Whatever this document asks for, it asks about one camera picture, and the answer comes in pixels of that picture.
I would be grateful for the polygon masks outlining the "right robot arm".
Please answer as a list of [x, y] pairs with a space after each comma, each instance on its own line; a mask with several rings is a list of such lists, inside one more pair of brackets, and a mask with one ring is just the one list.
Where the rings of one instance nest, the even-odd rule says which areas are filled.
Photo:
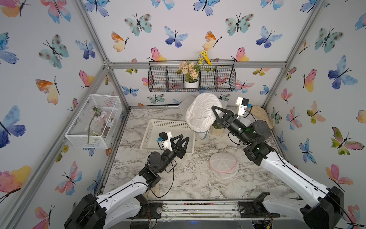
[[258, 200], [267, 212], [300, 220], [311, 229], [335, 229], [342, 217], [348, 216], [341, 189], [335, 186], [328, 188], [310, 178], [266, 143], [271, 130], [265, 121], [257, 120], [245, 126], [230, 110], [213, 106], [212, 111], [215, 123], [246, 145], [244, 152], [250, 161], [277, 176], [301, 197], [280, 198], [263, 193]]

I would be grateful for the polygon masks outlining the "white mesh laundry bag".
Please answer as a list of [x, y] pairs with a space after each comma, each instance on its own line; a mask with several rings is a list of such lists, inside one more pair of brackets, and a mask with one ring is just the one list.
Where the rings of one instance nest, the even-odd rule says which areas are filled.
[[209, 159], [213, 174], [223, 180], [234, 178], [239, 171], [238, 160], [230, 153], [214, 153]]

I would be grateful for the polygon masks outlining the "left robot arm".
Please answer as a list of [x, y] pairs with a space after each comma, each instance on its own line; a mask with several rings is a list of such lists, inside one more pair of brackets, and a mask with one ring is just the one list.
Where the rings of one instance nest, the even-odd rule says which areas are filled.
[[151, 152], [144, 168], [131, 181], [106, 194], [82, 198], [64, 224], [66, 229], [108, 229], [119, 222], [149, 210], [144, 193], [161, 180], [159, 176], [176, 157], [183, 158], [189, 143], [183, 135], [170, 138], [170, 148]]

